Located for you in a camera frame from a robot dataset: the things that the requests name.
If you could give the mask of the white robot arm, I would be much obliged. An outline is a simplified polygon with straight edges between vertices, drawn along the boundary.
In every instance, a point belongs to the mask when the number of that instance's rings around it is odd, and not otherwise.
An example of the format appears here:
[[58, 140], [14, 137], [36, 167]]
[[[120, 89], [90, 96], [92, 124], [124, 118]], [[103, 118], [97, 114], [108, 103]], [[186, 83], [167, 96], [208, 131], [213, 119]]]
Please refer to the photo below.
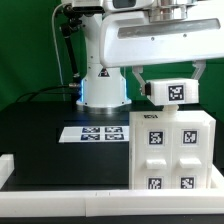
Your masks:
[[146, 65], [191, 61], [191, 82], [208, 59], [224, 57], [224, 0], [61, 0], [67, 32], [84, 30], [87, 76], [77, 105], [110, 112], [129, 105], [120, 69], [130, 67], [141, 93], [156, 106], [194, 103], [187, 83], [175, 81], [166, 94], [142, 77]]

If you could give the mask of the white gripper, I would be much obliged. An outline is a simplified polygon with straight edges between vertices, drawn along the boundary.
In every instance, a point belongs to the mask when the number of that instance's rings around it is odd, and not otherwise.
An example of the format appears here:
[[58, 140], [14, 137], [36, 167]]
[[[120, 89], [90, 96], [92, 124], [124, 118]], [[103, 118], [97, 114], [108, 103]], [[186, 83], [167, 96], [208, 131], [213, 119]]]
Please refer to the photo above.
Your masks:
[[145, 11], [111, 14], [101, 25], [99, 54], [105, 67], [133, 66], [141, 86], [142, 65], [151, 64], [194, 61], [192, 79], [199, 80], [205, 59], [224, 57], [224, 11], [191, 9], [185, 20], [163, 22]]

